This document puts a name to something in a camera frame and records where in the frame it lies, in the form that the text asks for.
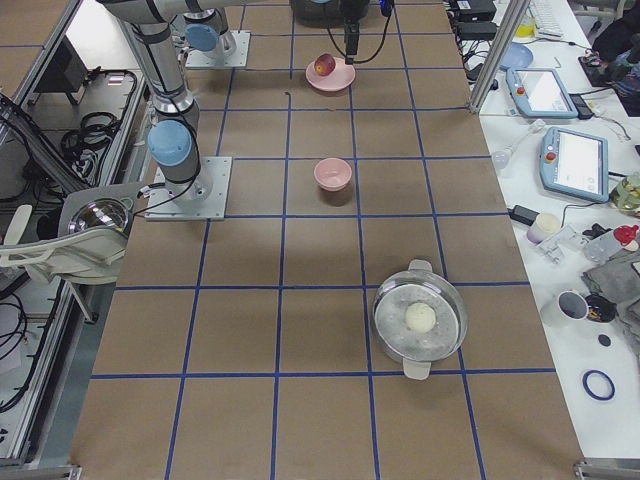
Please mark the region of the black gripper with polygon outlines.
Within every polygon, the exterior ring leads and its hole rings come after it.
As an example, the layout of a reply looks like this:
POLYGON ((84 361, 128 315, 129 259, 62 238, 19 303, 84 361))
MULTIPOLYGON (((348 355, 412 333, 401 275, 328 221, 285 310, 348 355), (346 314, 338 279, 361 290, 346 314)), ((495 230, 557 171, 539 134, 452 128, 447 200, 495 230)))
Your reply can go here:
POLYGON ((367 15, 369 0, 340 0, 339 11, 345 29, 345 63, 354 62, 354 33, 360 21, 367 15))

